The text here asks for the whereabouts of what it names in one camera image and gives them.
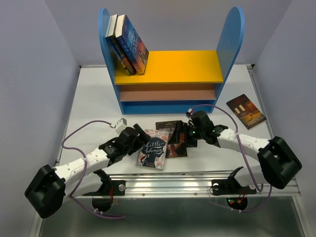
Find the Little Women book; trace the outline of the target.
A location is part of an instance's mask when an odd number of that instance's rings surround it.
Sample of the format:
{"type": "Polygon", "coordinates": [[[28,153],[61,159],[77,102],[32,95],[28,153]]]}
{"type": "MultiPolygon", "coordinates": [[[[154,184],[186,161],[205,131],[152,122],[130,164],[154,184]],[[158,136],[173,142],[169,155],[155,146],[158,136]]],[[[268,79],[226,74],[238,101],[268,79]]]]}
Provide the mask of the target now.
{"type": "Polygon", "coordinates": [[[150,139],[140,150],[137,166],[163,170],[169,132],[146,129],[145,133],[150,139]]]}

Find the Edward Tulane book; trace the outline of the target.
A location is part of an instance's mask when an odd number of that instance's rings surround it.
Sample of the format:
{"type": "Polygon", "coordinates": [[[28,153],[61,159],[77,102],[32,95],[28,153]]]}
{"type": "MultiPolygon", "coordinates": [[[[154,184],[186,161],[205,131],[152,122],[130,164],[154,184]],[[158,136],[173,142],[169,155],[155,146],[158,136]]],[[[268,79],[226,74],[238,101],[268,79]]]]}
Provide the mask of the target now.
{"type": "Polygon", "coordinates": [[[245,94],[228,101],[226,104],[247,129],[267,120],[245,94]]]}

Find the Jane Eyre book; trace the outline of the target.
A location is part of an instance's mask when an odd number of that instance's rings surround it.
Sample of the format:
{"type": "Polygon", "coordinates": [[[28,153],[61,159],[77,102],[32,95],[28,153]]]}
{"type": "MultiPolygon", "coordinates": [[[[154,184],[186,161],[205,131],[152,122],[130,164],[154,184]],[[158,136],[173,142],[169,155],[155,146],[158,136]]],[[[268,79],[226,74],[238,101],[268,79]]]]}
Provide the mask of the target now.
{"type": "Polygon", "coordinates": [[[143,75],[146,70],[149,51],[126,14],[118,16],[115,36],[136,73],[143,75]]]}

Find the Animal Farm book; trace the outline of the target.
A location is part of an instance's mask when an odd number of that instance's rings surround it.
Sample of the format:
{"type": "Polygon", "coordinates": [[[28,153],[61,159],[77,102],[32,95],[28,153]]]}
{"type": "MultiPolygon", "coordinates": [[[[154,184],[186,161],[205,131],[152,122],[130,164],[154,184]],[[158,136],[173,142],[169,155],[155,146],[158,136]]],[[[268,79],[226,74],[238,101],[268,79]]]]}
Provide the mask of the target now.
{"type": "Polygon", "coordinates": [[[123,69],[125,70],[125,72],[130,75],[126,65],[124,64],[123,60],[122,60],[122,54],[120,53],[119,50],[117,50],[117,45],[118,43],[114,43],[114,37],[115,37],[115,27],[116,27],[116,22],[117,22],[117,17],[118,15],[112,15],[110,16],[110,20],[109,20],[109,24],[108,24],[108,28],[106,31],[106,41],[108,43],[108,45],[112,48],[112,51],[114,52],[116,58],[118,59],[118,61],[120,62],[121,66],[123,67],[123,69]]]}

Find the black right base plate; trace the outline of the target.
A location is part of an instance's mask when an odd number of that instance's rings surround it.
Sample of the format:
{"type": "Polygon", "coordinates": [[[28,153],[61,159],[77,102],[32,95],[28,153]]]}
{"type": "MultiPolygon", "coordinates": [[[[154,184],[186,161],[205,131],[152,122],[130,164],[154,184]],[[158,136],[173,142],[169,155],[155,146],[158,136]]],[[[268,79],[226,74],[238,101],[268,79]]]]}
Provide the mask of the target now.
{"type": "Polygon", "coordinates": [[[249,186],[242,187],[237,181],[228,179],[212,180],[212,185],[209,188],[209,191],[214,196],[240,194],[253,195],[257,193],[255,189],[251,189],[249,186]]]}

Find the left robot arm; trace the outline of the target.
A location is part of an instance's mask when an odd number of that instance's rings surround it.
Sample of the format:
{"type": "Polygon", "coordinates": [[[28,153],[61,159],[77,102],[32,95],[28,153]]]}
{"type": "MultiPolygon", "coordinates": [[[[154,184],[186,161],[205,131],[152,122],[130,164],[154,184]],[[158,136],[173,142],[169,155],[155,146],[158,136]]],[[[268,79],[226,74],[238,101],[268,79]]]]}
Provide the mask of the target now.
{"type": "Polygon", "coordinates": [[[120,162],[126,155],[138,151],[150,140],[138,125],[115,126],[117,137],[99,145],[89,154],[79,148],[81,157],[65,165],[42,166],[28,185],[24,195],[40,218],[57,212],[67,200],[78,196],[109,196],[109,203],[118,187],[113,184],[105,168],[120,162]]]}

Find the aluminium mounting rail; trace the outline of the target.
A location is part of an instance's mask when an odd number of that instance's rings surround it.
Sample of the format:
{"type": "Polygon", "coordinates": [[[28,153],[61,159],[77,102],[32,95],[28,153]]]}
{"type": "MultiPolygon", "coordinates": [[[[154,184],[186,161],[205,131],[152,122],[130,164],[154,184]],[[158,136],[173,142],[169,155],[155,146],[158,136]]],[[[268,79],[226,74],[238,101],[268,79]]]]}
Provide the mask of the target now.
{"type": "MultiPolygon", "coordinates": [[[[231,170],[209,171],[209,172],[176,172],[176,173],[138,173],[138,174],[111,174],[108,169],[104,169],[111,180],[125,180],[126,189],[124,196],[119,198],[191,198],[215,197],[209,191],[212,180],[226,179],[231,170]]],[[[273,196],[299,196],[298,184],[292,179],[287,186],[279,190],[269,184],[263,185],[263,191],[256,194],[246,195],[260,196],[267,195],[269,192],[273,196]]]]}

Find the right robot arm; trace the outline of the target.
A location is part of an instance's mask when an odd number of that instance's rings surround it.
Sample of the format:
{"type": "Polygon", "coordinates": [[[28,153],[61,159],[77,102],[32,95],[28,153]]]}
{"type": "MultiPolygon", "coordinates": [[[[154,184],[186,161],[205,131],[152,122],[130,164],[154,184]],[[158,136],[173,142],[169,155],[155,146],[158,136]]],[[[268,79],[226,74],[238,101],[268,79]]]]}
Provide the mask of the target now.
{"type": "Polygon", "coordinates": [[[255,138],[240,134],[224,125],[214,125],[204,111],[187,112],[188,123],[176,122],[171,143],[181,142],[178,152],[197,147],[198,140],[218,148],[240,152],[243,158],[251,157],[258,165],[236,168],[226,179],[214,180],[210,192],[215,196],[239,194],[256,185],[269,184],[284,189],[302,169],[302,164],[286,141],[278,136],[272,139],[255,138]]]}

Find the A Tale of Two Cities book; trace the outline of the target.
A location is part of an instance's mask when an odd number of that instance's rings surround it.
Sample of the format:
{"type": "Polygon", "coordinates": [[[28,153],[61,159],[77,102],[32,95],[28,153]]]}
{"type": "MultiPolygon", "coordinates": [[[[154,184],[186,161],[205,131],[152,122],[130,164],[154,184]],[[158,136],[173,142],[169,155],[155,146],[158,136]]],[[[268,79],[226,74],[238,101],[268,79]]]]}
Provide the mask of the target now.
{"type": "Polygon", "coordinates": [[[130,60],[128,59],[126,53],[124,52],[123,48],[121,47],[120,43],[118,42],[116,36],[114,37],[114,40],[115,40],[114,43],[118,43],[117,50],[119,50],[120,53],[122,54],[122,56],[121,56],[122,60],[123,60],[124,64],[126,65],[128,71],[130,73],[130,76],[135,75],[136,74],[136,70],[133,67],[133,65],[131,64],[130,60]]]}

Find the Three Days to See book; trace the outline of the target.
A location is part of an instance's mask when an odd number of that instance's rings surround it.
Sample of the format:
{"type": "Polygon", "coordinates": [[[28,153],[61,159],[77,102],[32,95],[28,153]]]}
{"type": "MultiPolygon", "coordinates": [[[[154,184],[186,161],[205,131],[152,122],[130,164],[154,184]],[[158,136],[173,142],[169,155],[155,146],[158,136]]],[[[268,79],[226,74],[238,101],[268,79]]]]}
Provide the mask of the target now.
{"type": "MultiPolygon", "coordinates": [[[[168,132],[169,138],[172,136],[173,129],[175,127],[175,124],[177,122],[182,122],[180,120],[174,120],[174,121],[160,121],[156,122],[156,130],[161,130],[168,132]]],[[[179,157],[186,157],[187,156],[187,147],[183,143],[184,141],[184,133],[181,134],[180,138],[180,144],[169,144],[167,145],[167,151],[166,151],[166,158],[179,158],[179,157]]]]}

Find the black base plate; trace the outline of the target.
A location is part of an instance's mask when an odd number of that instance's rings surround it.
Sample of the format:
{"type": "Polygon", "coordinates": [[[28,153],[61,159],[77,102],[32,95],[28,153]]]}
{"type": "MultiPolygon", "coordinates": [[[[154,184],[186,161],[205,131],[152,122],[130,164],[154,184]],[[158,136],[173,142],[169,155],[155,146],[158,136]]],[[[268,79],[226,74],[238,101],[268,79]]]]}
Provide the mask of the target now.
{"type": "Polygon", "coordinates": [[[237,181],[228,179],[212,180],[212,185],[209,188],[209,191],[214,196],[240,194],[253,195],[257,193],[255,189],[251,189],[249,186],[242,187],[237,181]]]}
{"type": "Polygon", "coordinates": [[[83,196],[124,196],[126,189],[125,180],[112,180],[110,183],[107,182],[102,184],[101,187],[94,192],[85,192],[83,196]]]}

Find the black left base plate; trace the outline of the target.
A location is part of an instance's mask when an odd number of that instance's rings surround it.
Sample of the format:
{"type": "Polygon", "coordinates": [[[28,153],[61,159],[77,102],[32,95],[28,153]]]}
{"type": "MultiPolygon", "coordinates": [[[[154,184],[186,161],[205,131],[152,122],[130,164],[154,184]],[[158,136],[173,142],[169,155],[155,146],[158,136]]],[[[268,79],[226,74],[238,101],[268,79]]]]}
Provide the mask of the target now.
{"type": "Polygon", "coordinates": [[[101,187],[94,192],[85,192],[83,196],[124,196],[126,189],[125,180],[112,180],[110,183],[107,182],[102,184],[101,187]]]}

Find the blue wooden bookshelf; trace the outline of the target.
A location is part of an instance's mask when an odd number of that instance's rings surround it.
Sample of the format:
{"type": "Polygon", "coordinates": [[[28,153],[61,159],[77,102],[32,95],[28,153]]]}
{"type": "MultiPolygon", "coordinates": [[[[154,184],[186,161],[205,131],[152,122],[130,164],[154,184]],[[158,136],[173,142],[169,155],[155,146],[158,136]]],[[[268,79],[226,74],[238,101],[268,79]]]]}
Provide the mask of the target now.
{"type": "Polygon", "coordinates": [[[101,51],[119,108],[125,115],[182,114],[203,105],[212,112],[239,54],[245,16],[239,6],[229,11],[215,50],[152,51],[143,75],[127,75],[106,41],[110,14],[98,16],[101,51]]]}

